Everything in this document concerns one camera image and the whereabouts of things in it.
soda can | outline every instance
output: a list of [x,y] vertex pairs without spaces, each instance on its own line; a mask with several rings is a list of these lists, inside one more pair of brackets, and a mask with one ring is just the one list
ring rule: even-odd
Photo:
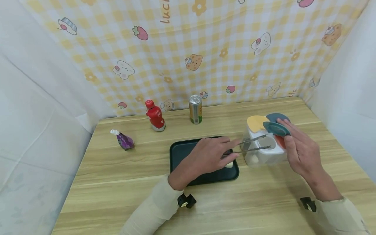
[[193,95],[189,98],[189,113],[193,124],[202,122],[202,101],[200,96]]

clear plastic container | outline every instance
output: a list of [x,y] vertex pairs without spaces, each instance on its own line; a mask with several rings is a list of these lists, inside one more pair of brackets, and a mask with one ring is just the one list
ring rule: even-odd
[[261,149],[256,151],[250,151],[245,153],[245,160],[249,167],[258,167],[263,164],[273,165],[287,160],[286,150],[278,144],[273,134],[268,133],[265,129],[259,130],[254,133],[247,125],[243,134],[242,141],[248,139],[254,139],[256,137],[267,135],[264,138],[257,139],[255,141],[246,142],[240,145],[242,151],[246,151],[253,148],[263,147],[270,145],[267,149]]

hand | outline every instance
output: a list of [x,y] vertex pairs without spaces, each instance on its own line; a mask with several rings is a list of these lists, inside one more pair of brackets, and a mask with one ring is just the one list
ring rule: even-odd
[[322,173],[324,168],[318,144],[288,120],[277,119],[277,122],[291,133],[291,136],[287,135],[284,138],[287,160],[291,168],[303,178]]
[[321,164],[318,144],[288,120],[277,119],[277,122],[291,133],[284,138],[288,163],[306,180],[316,199],[322,202],[343,199]]
[[174,190],[183,190],[192,180],[202,174],[222,169],[239,156],[231,153],[222,155],[240,143],[239,139],[230,141],[228,137],[201,139],[192,152],[184,158],[176,169],[171,172],[168,182]]

left hand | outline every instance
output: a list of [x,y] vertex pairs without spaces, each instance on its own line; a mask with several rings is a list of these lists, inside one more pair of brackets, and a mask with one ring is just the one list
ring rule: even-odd
[[235,160],[239,154],[231,153],[225,158],[221,158],[222,155],[239,143],[239,139],[230,141],[230,138],[225,136],[201,139],[192,152],[169,175],[170,186],[181,191],[200,175],[222,169]]

black clip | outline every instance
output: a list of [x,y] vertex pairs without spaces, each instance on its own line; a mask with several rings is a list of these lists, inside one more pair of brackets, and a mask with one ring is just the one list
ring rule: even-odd
[[188,209],[192,208],[192,206],[196,204],[196,202],[197,201],[194,199],[194,197],[191,194],[188,195],[188,197],[186,197],[185,194],[183,193],[177,198],[177,204],[179,205],[179,207],[187,207]]
[[312,212],[316,212],[316,204],[315,204],[315,201],[312,201],[310,197],[302,197],[300,199],[300,201],[302,202],[304,208],[306,210],[310,210]]

